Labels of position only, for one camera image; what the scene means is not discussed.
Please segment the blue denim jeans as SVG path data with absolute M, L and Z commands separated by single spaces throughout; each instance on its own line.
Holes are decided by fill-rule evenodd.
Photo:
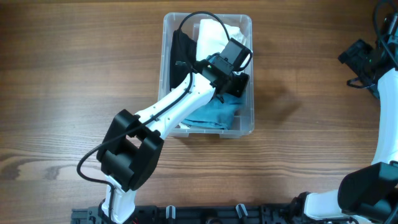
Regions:
M 224 94 L 223 99 L 222 103 L 220 96 L 213 98 L 188 115 L 182 124 L 205 129 L 231 129 L 234 114 L 242 107 L 243 101 L 230 94 Z

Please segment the cream white garment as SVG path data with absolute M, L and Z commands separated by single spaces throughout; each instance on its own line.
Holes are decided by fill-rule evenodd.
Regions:
M 196 60 L 201 61 L 209 55 L 221 53 L 229 42 L 222 25 L 212 19 L 202 19 L 199 26 Z

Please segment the black garment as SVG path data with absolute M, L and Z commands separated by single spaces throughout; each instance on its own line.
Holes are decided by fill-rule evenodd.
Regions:
M 197 61 L 196 53 L 197 43 L 183 32 L 178 36 L 178 30 L 175 30 L 170 50 L 170 90 L 178 87 L 188 75 L 188 66 L 183 56 L 185 55 L 188 61 L 194 64 Z

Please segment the white printed t-shirt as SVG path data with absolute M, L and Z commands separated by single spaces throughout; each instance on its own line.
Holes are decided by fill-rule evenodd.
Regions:
M 190 126 L 187 124 L 180 123 L 178 126 L 180 129 L 190 129 Z

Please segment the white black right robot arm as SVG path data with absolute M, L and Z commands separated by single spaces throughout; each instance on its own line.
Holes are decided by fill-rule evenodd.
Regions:
M 357 76 L 347 85 L 367 89 L 380 103 L 377 146 L 371 164 L 346 175 L 336 190 L 303 193 L 289 218 L 307 223 L 397 223 L 397 13 L 373 22 L 374 47 L 359 39 L 339 57 Z

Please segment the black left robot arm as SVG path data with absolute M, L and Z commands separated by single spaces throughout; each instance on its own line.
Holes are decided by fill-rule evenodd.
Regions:
M 215 95 L 243 94 L 249 80 L 243 71 L 250 61 L 210 55 L 154 105 L 135 114 L 122 110 L 113 118 L 96 155 L 108 184 L 101 206 L 107 223 L 125 223 L 132 216 L 136 191 L 154 172 L 174 127 Z

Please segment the clear plastic storage container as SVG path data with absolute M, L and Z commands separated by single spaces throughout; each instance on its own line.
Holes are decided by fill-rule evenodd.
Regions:
M 161 100 L 170 92 L 170 50 L 172 46 L 172 35 L 178 29 L 183 19 L 188 16 L 183 12 L 170 12 L 164 16 L 162 31 L 162 54 L 160 63 L 160 78 L 158 99 Z M 238 27 L 246 38 L 245 46 L 252 48 L 252 20 L 245 14 L 217 14 L 226 24 Z M 182 31 L 191 39 L 197 40 L 199 34 L 200 21 L 209 19 L 209 15 L 199 14 L 189 18 L 183 25 Z M 250 78 L 241 97 L 242 107 L 234 114 L 233 126 L 231 129 L 205 129 L 191 127 L 190 129 L 174 128 L 170 132 L 173 137 L 189 137 L 191 134 L 218 134 L 220 138 L 237 139 L 241 136 L 250 134 L 254 130 L 254 65 L 250 63 L 244 70 Z

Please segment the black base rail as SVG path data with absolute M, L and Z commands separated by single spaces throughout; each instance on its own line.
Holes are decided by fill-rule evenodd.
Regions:
M 289 204 L 249 206 L 242 203 L 227 207 L 137 206 L 126 223 L 308 223 L 298 207 Z

